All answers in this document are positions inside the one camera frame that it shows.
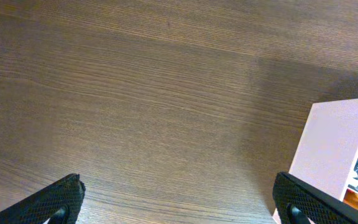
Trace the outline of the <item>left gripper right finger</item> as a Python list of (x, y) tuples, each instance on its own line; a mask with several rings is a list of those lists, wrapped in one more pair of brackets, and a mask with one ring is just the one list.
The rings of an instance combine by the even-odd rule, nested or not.
[(282, 224), (358, 224), (358, 210), (287, 172), (276, 175), (272, 196)]

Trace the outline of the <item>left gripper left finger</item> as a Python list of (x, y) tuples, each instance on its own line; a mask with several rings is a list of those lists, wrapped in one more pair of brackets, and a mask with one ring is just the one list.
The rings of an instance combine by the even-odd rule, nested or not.
[(0, 211), (0, 223), (75, 224), (85, 197), (80, 175), (69, 174)]

